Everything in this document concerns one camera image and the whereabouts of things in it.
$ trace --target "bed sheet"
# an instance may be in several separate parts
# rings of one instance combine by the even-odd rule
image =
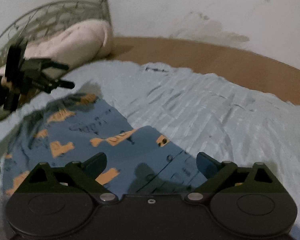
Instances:
[[[192,156],[203,151],[242,166],[266,163],[298,206],[291,235],[300,239],[300,106],[215,74],[161,63],[99,61],[65,79],[76,87],[40,94],[0,122],[0,156],[24,116],[72,93],[99,94],[133,128],[150,125]]]

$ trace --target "bed frame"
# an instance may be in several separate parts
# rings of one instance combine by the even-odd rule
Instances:
[[[27,12],[0,35],[0,67],[6,63],[10,45],[21,35],[35,41],[88,19],[103,19],[111,25],[108,0],[62,0]]]

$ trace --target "wall stain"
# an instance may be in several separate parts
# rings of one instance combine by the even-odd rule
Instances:
[[[235,48],[241,48],[245,42],[250,40],[244,35],[222,31],[221,22],[210,20],[207,15],[194,11],[188,13],[181,22],[175,25],[175,30],[169,38],[207,42]]]

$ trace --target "orange patch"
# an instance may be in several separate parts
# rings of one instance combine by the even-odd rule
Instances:
[[[160,137],[157,139],[157,144],[160,147],[165,146],[166,144],[168,144],[168,142],[170,142],[170,140],[167,137],[165,137],[164,135],[160,135]]]
[[[91,144],[93,147],[97,147],[100,142],[104,141],[103,139],[100,139],[100,138],[93,138],[90,140]]]
[[[109,169],[109,171],[105,172],[105,173],[101,173],[97,178],[96,178],[96,182],[98,182],[101,185],[104,185],[108,182],[110,182],[113,178],[115,178],[116,176],[118,176],[120,174],[119,171],[117,171],[117,169],[115,168],[111,168]]]
[[[44,129],[39,131],[37,134],[34,135],[34,138],[45,138],[48,136],[48,130]]]
[[[77,105],[88,105],[91,103],[94,103],[96,101],[96,95],[95,94],[86,94],[85,96],[80,98],[80,102],[77,102]]]
[[[125,139],[129,138],[137,129],[133,129],[128,132],[121,133],[119,135],[116,135],[114,137],[109,137],[106,139],[106,141],[111,145],[111,146],[116,146],[120,142],[124,141]]]
[[[25,171],[19,176],[15,177],[13,179],[13,188],[6,190],[6,194],[8,196],[12,196],[13,193],[18,189],[18,187],[22,184],[22,182],[25,180],[25,178],[29,175],[29,171]]]
[[[67,119],[70,116],[75,115],[74,112],[68,111],[67,109],[62,109],[54,114],[52,114],[49,118],[48,118],[48,123],[49,122],[62,122],[65,119]]]
[[[68,142],[66,145],[61,145],[59,141],[54,141],[50,143],[50,150],[54,158],[73,149],[74,145],[72,142]]]

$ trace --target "brown mattress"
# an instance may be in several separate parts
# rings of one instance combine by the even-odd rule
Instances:
[[[197,73],[215,73],[240,86],[300,105],[300,70],[248,51],[194,41],[116,38],[109,59],[163,62]]]

